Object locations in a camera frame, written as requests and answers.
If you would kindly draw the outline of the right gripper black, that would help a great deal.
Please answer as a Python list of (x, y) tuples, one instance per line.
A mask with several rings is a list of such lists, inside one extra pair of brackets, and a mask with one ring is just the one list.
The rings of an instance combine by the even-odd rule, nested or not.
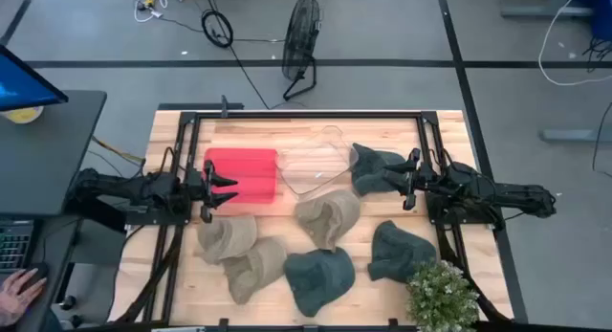
[(386, 165), (384, 167), (393, 172), (385, 173), (383, 179), (392, 190), (396, 190), (401, 195), (405, 195), (403, 204), (405, 210), (412, 210), (415, 207), (415, 191), (427, 191), (428, 186), (435, 181), (437, 176), (431, 165), (428, 163), (419, 164), (420, 158), (421, 150), (419, 148), (413, 148), (404, 163)]

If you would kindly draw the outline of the dark grey knit hat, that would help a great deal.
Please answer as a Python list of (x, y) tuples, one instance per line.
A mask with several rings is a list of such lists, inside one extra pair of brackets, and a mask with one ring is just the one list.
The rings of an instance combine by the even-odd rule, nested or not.
[(408, 283), (422, 265), (435, 261), (436, 255), (436, 248), (429, 241), (388, 220), (374, 231), (367, 272), (373, 281), (388, 278)]
[(290, 254), (283, 264), (285, 277), (299, 312), (313, 318), (328, 303), (346, 294), (354, 285), (356, 270), (342, 248), (333, 252), (314, 250)]
[(352, 146), (351, 181), (357, 195), (395, 191), (390, 181), (400, 181), (402, 175), (385, 167), (403, 164), (405, 158), (394, 152), (374, 150), (357, 143), (353, 143)]

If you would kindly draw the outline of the tan knit hat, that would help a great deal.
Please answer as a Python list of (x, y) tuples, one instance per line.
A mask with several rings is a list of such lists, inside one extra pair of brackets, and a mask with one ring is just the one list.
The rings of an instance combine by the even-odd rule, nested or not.
[(198, 241), (207, 264), (237, 257), (248, 251), (257, 239), (257, 226), (252, 215), (217, 217), (197, 229)]
[(246, 304), (259, 290), (284, 276), (287, 252), (274, 237), (257, 239), (244, 254), (222, 261), (229, 293), (236, 304)]
[(361, 201), (352, 191), (329, 191), (295, 206), (294, 217), (299, 227), (321, 250), (334, 252), (339, 240), (361, 216)]

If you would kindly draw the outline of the red folded cloth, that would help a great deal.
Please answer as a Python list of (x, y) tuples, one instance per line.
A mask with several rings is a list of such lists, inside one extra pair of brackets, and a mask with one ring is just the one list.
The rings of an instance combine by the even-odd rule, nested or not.
[(231, 204), (270, 204), (277, 187), (277, 152), (271, 148), (209, 148), (205, 160), (211, 160), (215, 172), (237, 184), (214, 187), (214, 193), (237, 192)]

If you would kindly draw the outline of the clear plastic bin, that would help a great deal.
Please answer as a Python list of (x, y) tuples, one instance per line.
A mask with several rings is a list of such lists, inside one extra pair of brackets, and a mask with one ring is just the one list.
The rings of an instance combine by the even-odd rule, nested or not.
[(326, 125), (299, 144), (280, 150), (277, 168), (288, 189), (306, 197), (350, 171), (358, 158), (353, 146), (343, 139), (343, 132)]

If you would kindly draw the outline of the green potted plant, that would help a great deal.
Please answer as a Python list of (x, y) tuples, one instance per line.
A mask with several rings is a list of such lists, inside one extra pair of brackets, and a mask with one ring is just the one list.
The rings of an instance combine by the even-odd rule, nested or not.
[(422, 262), (406, 284), (406, 315), (421, 332), (475, 332), (479, 294), (451, 263)]

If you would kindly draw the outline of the black floor fan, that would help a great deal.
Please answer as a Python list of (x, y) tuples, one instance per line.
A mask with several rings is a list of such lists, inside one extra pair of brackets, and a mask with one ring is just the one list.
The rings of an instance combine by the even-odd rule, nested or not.
[[(281, 70), (292, 83), (283, 93), (283, 99), (302, 95), (317, 85), (317, 60), (314, 57), (320, 33), (321, 15), (317, 0), (297, 0), (288, 24), (283, 46)], [(293, 88), (305, 79), (308, 68), (312, 68), (312, 83), (296, 92)]]

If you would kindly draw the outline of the grey desk foot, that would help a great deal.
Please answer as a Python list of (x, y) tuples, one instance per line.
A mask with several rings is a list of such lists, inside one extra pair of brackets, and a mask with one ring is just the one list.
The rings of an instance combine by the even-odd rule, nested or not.
[(509, 6), (502, 7), (500, 14), (502, 17), (553, 17), (557, 14), (567, 17), (589, 17), (593, 14), (593, 10), (585, 7), (562, 7), (560, 9), (552, 9), (542, 6)]
[(539, 137), (544, 142), (612, 143), (611, 130), (599, 132), (597, 129), (544, 129), (539, 132)]

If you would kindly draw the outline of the black desk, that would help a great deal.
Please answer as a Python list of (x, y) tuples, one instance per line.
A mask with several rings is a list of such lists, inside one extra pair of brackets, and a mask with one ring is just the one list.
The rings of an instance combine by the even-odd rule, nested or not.
[(0, 117), (0, 217), (59, 215), (107, 100), (103, 91), (72, 90), (35, 121)]

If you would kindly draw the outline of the black computer mouse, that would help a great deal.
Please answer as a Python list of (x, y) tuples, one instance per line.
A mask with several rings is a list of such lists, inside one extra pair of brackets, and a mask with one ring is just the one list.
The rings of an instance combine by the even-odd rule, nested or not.
[(33, 272), (31, 281), (37, 282), (42, 278), (45, 278), (49, 272), (49, 267), (45, 262), (33, 263), (28, 269), (28, 272)]

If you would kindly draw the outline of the yellow tape roll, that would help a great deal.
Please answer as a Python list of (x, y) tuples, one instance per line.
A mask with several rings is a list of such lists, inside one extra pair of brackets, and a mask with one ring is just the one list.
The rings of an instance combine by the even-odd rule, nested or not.
[(27, 124), (38, 119), (44, 111), (43, 106), (28, 107), (0, 112), (0, 116), (16, 124)]

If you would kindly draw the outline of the black keyboard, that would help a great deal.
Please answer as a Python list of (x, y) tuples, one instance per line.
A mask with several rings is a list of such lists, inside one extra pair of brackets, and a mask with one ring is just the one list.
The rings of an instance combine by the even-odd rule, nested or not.
[(31, 220), (0, 219), (0, 274), (29, 266), (34, 232)]

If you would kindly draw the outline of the computer monitor blue screen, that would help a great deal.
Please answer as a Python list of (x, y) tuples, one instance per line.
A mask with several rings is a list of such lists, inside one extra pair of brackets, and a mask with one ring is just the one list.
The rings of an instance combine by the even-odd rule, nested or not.
[(0, 112), (65, 103), (69, 98), (0, 45)]

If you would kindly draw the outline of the person's hand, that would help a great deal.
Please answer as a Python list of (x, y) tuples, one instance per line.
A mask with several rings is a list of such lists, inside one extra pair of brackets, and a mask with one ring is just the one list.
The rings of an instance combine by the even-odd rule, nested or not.
[(28, 307), (43, 292), (47, 279), (42, 277), (34, 284), (26, 284), (38, 273), (36, 269), (21, 269), (11, 274), (0, 286), (0, 331), (18, 323)]

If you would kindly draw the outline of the blue cabinet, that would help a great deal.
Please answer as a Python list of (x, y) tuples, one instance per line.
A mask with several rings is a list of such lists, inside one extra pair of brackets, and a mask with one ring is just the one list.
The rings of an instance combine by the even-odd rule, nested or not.
[(587, 17), (592, 35), (598, 40), (612, 42), (612, 0), (564, 0), (546, 31), (544, 43), (561, 16)]

